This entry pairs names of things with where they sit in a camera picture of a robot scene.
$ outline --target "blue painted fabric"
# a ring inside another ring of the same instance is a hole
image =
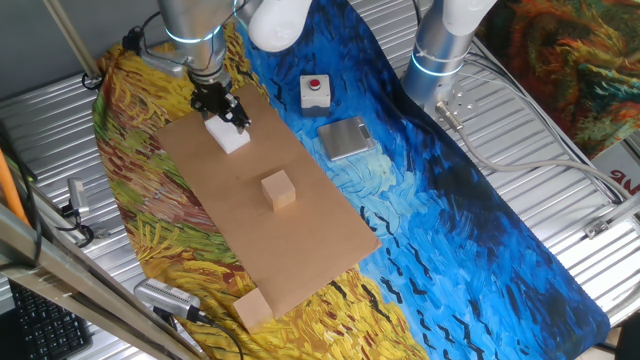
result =
[[[574,359],[607,316],[402,91],[346,0],[314,0],[290,49],[246,56],[272,106],[383,243],[360,263],[432,359]],[[328,74],[331,116],[303,118],[300,75]],[[360,115],[378,145],[332,162],[319,126]]]

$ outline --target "orange pole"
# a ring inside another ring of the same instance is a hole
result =
[[[2,185],[4,196],[7,198],[9,209],[19,217],[20,220],[24,221],[25,224],[31,226],[27,219],[27,215],[24,213],[24,208],[22,207],[22,202],[18,195],[18,189],[16,189],[16,183],[13,182],[11,170],[9,170],[9,165],[7,164],[7,160],[4,158],[2,150],[0,150],[0,185]]]

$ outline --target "emergency stop button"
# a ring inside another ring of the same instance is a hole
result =
[[[320,90],[320,80],[311,79],[311,81],[309,81],[309,88],[313,91]]]

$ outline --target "wooden block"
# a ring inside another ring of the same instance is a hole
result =
[[[296,189],[284,170],[262,179],[262,193],[273,207],[273,211],[296,200]]]
[[[255,288],[247,295],[233,303],[244,327],[249,334],[254,334],[260,328],[273,320],[273,313],[267,301],[262,296],[260,289]]]

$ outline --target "white block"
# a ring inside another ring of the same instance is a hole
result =
[[[251,141],[249,132],[245,130],[242,134],[238,134],[235,125],[222,121],[217,115],[205,121],[204,126],[227,154],[231,154]]]

